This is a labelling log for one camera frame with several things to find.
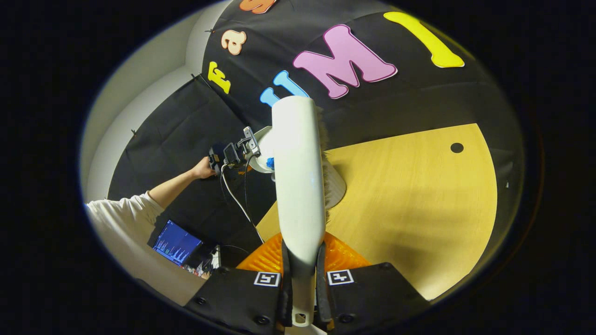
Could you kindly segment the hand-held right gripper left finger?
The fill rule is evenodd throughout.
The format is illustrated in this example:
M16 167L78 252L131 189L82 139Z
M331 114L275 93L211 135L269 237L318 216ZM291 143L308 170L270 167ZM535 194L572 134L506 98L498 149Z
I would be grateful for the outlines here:
M292 327L289 251L271 237L236 268L219 268L185 309L230 334L280 334Z

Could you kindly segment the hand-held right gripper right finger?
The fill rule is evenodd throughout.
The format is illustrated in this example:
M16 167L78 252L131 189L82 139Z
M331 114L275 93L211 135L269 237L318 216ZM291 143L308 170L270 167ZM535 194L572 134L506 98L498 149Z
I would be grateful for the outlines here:
M431 303L392 265L369 263L325 233L317 256L317 327L327 333L385 333Z

